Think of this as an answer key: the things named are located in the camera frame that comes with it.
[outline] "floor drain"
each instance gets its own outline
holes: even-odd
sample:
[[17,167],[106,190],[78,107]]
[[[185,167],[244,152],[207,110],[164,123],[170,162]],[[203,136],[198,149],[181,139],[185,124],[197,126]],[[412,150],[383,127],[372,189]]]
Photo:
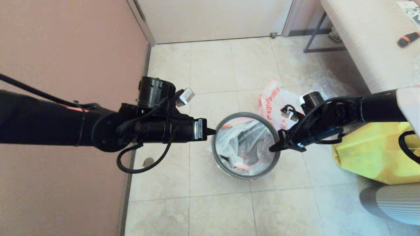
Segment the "floor drain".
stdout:
[[155,160],[153,158],[148,157],[143,161],[143,167],[148,167],[149,165],[155,163]]

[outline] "white door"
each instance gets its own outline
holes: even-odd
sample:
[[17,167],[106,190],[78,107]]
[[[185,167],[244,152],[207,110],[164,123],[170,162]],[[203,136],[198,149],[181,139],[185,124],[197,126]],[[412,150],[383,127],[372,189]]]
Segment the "white door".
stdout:
[[137,0],[157,43],[281,35],[293,0]]

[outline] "yellow bag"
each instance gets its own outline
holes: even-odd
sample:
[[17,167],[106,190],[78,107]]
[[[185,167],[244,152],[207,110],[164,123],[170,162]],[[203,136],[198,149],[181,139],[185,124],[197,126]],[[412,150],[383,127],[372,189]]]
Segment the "yellow bag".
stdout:
[[[386,184],[420,182],[420,165],[410,159],[398,144],[399,136],[411,131],[408,122],[370,123],[334,145],[337,164],[351,172]],[[420,139],[405,138],[415,155],[420,154]]]

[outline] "tile floor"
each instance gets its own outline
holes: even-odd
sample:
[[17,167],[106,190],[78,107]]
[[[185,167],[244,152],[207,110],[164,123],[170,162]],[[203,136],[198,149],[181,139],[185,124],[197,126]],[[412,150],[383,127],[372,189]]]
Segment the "tile floor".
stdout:
[[[191,87],[181,112],[216,127],[239,111],[258,113],[258,96],[277,78],[298,95],[367,93],[348,52],[304,54],[302,37],[269,37],[166,44],[153,47],[149,76]],[[324,36],[316,45],[328,45]],[[210,141],[173,144],[154,169],[133,175],[126,235],[148,236],[418,236],[419,228],[370,215],[358,200],[372,184],[337,167],[331,147],[284,151],[265,178],[248,182],[216,168]],[[165,146],[138,150],[134,167]]]

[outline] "paper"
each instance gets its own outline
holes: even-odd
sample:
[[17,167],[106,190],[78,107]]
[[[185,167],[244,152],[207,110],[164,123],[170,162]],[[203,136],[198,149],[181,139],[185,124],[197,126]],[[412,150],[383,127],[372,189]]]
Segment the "paper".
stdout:
[[405,14],[420,27],[420,7],[415,2],[397,2]]

